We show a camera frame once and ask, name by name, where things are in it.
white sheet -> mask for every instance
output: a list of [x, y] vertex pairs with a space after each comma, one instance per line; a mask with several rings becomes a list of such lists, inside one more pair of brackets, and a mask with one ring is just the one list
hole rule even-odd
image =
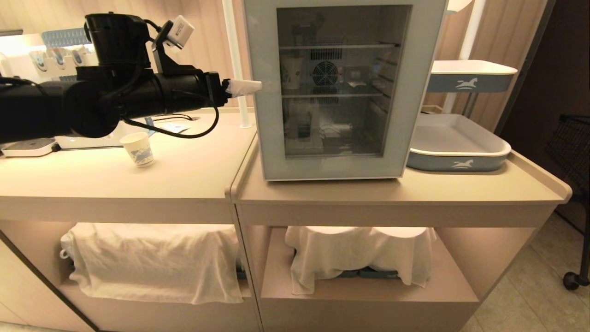
[[89, 297], [240, 303], [233, 225], [78, 223], [61, 238]]
[[297, 249], [291, 265], [293, 294], [313, 294], [315, 280], [370, 266], [399, 273], [406, 285], [426, 286], [436, 233], [426, 227], [289, 226], [287, 245]]

caster wheel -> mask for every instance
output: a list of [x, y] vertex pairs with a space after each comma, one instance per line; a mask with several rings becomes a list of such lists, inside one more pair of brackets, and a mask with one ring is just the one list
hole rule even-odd
[[573, 272], [568, 272], [563, 276], [563, 286], [569, 290], [574, 291], [580, 287], [580, 285], [576, 282], [577, 274]]

white fridge frame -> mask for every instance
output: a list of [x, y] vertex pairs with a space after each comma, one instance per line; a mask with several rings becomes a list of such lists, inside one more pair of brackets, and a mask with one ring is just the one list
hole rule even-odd
[[[358, 5], [412, 5], [383, 156], [286, 158], [277, 8]], [[253, 79], [263, 83], [262, 91], [255, 96], [255, 109], [264, 178], [282, 181], [402, 177], [446, 7], [446, 0], [244, 0]]]

mini fridge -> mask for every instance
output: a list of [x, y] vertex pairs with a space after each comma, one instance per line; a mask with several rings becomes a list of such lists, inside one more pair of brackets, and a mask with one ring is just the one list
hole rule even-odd
[[445, 0], [244, 0], [264, 178], [401, 177]]

glass door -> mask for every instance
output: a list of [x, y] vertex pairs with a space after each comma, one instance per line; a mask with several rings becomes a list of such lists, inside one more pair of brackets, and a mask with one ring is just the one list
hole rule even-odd
[[286, 158], [383, 156], [410, 9], [277, 9]]

